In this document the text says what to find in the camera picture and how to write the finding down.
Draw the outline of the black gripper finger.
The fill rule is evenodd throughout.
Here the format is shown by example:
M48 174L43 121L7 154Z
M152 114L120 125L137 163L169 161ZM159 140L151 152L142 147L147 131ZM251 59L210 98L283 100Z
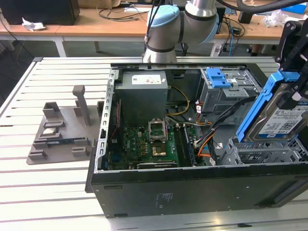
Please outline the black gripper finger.
M297 44L298 53L292 60L292 65L286 70L280 67L280 71L298 73L299 78L279 98L276 103L279 109L293 109L301 98L308 97L308 26L306 24L302 24L300 39Z
M282 30L275 62L284 70L292 65L292 60L298 53L298 42L302 29L302 21L287 21Z

